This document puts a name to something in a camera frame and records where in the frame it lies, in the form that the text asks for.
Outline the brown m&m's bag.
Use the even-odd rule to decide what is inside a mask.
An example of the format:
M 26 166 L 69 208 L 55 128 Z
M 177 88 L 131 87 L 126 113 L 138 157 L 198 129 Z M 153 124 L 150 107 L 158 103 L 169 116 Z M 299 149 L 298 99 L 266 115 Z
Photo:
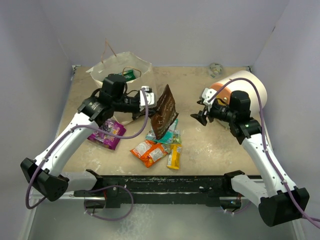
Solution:
M 157 101 L 155 114 L 151 117 L 151 127 L 156 140 L 163 138 L 178 117 L 176 102 L 170 86 L 167 84 Z

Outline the purple candy bag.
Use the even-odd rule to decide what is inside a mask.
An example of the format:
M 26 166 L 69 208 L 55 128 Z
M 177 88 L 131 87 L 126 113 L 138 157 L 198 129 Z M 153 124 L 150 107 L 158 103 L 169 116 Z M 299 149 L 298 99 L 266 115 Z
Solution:
M 105 123 L 99 127 L 99 129 L 117 136 L 123 136 L 126 132 L 125 127 L 113 119 L 106 120 Z M 120 142 L 119 138 L 99 131 L 95 131 L 87 139 L 110 150 L 115 150 Z

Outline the green chips bag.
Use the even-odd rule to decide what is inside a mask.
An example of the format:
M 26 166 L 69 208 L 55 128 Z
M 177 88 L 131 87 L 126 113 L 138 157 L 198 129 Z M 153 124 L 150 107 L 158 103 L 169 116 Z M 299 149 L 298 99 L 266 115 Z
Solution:
M 118 75 L 123 76 L 127 82 L 136 79 L 133 69 L 125 70 L 124 72 L 120 72 Z

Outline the teal snack packet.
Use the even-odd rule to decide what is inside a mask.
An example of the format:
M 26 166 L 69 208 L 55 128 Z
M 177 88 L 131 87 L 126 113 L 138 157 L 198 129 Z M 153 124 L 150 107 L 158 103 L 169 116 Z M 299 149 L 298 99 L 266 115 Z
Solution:
M 176 119 L 172 125 L 168 128 L 167 132 L 164 134 L 164 136 L 160 139 L 156 139 L 156 135 L 154 131 L 151 129 L 145 136 L 146 140 L 153 141 L 156 143 L 161 144 L 171 144 L 173 142 L 174 133 L 176 130 L 176 127 L 178 125 L 178 119 Z

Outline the brown paper bag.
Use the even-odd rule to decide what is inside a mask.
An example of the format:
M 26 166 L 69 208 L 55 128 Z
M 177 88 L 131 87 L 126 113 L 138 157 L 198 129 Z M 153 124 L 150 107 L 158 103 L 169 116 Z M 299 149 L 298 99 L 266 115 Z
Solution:
M 127 81 L 119 73 L 133 70 L 136 79 Z M 126 125 L 134 120 L 130 113 L 117 112 L 117 103 L 124 97 L 140 96 L 142 86 L 149 86 L 157 95 L 156 80 L 152 64 L 146 62 L 131 52 L 114 54 L 101 60 L 88 71 L 98 86 L 89 98 L 85 99 L 78 109 L 79 113 L 89 116 L 89 120 L 101 126 L 111 117 Z M 145 122 L 148 121 L 148 106 L 145 106 Z

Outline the orange snack bag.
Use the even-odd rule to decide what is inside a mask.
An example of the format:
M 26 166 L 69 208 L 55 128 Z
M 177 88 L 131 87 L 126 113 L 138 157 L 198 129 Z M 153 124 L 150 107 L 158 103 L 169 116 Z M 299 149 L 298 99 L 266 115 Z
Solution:
M 162 143 L 145 140 L 138 144 L 130 152 L 145 165 L 150 168 L 156 162 L 164 158 L 169 152 L 169 148 Z

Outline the yellow snack bar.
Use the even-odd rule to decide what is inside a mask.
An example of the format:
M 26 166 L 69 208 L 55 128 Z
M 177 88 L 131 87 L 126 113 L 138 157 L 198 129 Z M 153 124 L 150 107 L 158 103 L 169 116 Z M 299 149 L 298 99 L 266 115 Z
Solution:
M 169 169 L 180 169 L 180 156 L 183 146 L 181 144 L 172 144 L 170 146 L 170 152 L 167 160 L 167 167 Z

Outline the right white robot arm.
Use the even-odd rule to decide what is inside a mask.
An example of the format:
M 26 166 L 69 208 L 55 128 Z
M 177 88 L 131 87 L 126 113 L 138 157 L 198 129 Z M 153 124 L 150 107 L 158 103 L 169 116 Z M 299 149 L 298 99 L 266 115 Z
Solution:
M 223 104 L 215 94 L 214 89 L 205 88 L 198 101 L 204 108 L 191 117 L 204 126 L 214 119 L 227 122 L 231 134 L 249 154 L 263 180 L 263 184 L 258 184 L 241 171 L 226 173 L 223 192 L 228 196 L 239 193 L 246 197 L 258 208 L 260 217 L 269 227 L 302 218 L 299 208 L 306 208 L 310 195 L 288 177 L 266 143 L 262 126 L 251 117 L 248 93 L 233 91 L 229 103 Z

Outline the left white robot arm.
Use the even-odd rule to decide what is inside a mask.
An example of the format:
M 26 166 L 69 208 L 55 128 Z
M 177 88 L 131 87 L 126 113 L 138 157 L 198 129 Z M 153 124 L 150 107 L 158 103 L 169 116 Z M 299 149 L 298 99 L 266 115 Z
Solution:
M 62 171 L 70 157 L 94 132 L 101 132 L 101 125 L 115 112 L 131 113 L 132 118 L 149 117 L 156 106 L 156 95 L 148 85 L 135 90 L 129 96 L 124 76 L 111 73 L 102 86 L 83 100 L 77 112 L 63 132 L 42 153 L 33 159 L 25 158 L 21 170 L 28 182 L 25 201 L 29 202 L 31 188 L 51 202 L 59 199 L 68 189 L 70 180 Z

